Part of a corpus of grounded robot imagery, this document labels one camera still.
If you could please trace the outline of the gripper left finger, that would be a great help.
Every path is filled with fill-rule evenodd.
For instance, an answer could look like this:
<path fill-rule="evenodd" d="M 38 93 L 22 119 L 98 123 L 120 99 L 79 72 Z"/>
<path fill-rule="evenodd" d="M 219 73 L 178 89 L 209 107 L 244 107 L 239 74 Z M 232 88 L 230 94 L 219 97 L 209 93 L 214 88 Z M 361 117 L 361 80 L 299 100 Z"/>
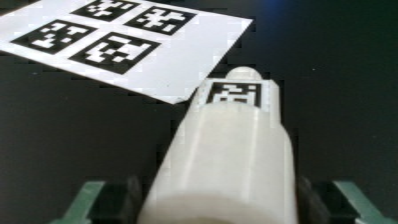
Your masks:
<path fill-rule="evenodd" d="M 137 224 L 143 188 L 137 177 L 125 182 L 89 181 L 57 224 Z"/>

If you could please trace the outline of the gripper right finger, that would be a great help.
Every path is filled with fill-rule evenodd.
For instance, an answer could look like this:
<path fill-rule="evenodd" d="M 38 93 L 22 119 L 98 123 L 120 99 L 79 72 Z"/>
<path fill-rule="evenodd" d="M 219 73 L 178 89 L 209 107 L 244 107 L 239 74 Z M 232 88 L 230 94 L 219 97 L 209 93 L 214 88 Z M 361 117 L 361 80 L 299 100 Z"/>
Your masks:
<path fill-rule="evenodd" d="M 297 180 L 299 224 L 395 224 L 352 181 Z"/>

